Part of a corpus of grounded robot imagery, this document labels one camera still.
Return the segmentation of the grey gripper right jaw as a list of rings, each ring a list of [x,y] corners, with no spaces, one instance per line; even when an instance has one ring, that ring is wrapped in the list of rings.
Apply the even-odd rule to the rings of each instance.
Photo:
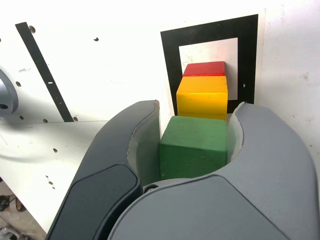
[[[111,240],[317,240],[314,161],[267,107],[241,103],[228,125],[227,164],[156,183],[119,217]]]

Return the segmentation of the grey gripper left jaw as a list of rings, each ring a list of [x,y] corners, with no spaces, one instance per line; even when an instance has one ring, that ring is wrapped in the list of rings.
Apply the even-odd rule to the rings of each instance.
[[[49,240],[106,240],[143,187],[161,178],[160,104],[139,101],[96,134],[47,234]]]

